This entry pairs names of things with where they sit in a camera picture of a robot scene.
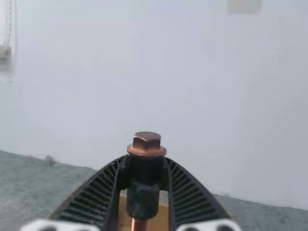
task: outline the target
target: carpeted floor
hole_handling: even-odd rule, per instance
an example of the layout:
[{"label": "carpeted floor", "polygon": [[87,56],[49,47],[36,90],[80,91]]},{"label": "carpeted floor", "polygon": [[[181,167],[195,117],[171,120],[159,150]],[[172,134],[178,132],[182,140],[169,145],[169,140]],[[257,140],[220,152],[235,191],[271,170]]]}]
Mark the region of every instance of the carpeted floor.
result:
[{"label": "carpeted floor", "polygon": [[[0,152],[0,231],[49,215],[95,170]],[[217,196],[244,231],[308,231],[308,211]]]}]

